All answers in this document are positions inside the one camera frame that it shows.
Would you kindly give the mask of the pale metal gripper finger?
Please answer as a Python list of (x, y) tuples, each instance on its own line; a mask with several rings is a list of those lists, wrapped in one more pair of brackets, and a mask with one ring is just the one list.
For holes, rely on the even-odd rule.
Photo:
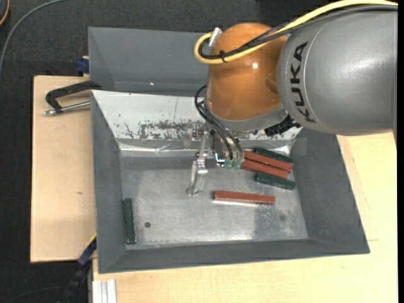
[(186, 192), (189, 196), (192, 196), (194, 194), (196, 176), (197, 176), (197, 161), (194, 160), (192, 162), (192, 166), (191, 166), (191, 181), (186, 190)]
[(207, 176), (206, 161), (203, 158), (198, 158), (194, 163), (193, 194), (199, 194), (203, 191)]

